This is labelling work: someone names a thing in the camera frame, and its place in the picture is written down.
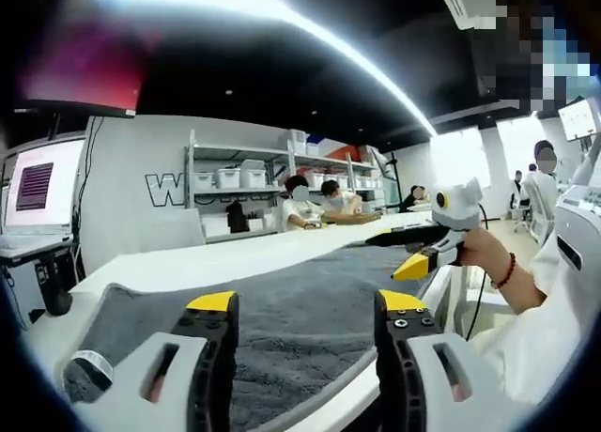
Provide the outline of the person's right hand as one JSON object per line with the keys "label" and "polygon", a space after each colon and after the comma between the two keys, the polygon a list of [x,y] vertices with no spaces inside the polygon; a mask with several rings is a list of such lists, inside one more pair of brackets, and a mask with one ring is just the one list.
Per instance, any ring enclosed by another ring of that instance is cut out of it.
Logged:
{"label": "person's right hand", "polygon": [[488,230],[474,228],[466,234],[458,264],[483,269],[497,285],[512,268],[512,257]]}

